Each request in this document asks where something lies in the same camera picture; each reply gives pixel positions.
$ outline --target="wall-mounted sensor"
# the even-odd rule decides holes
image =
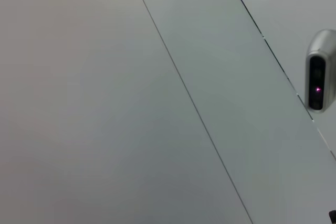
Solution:
[[[306,58],[305,103],[314,112],[325,111],[335,100],[336,31],[319,31],[309,45]]]

